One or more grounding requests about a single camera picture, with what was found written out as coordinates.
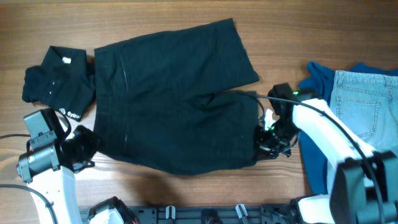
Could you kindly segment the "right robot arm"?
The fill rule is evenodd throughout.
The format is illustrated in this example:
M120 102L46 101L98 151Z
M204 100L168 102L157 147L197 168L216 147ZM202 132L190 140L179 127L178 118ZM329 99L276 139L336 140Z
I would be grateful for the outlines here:
M273 86L265 96L279 116L266 114L255 130L261 160L290 155L291 141L307 134L335 171L330 193L291 200L288 223L393 223L397 221L397 156L377 152L357 137L314 90Z

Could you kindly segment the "black shorts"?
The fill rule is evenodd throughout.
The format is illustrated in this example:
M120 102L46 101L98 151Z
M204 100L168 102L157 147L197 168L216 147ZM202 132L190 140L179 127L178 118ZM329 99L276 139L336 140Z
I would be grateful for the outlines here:
M95 49L100 152L174 175L257 162L259 80L232 19Z

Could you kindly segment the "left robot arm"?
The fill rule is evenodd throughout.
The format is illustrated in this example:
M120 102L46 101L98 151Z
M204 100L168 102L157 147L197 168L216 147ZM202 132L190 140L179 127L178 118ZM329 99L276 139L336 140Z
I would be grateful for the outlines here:
M137 223L135 214L117 197L88 210L82 218L76 199L75 176L94 167L101 141L93 131L73 129L65 115L51 108L24 117L30 134L17 173L34 199L41 223Z

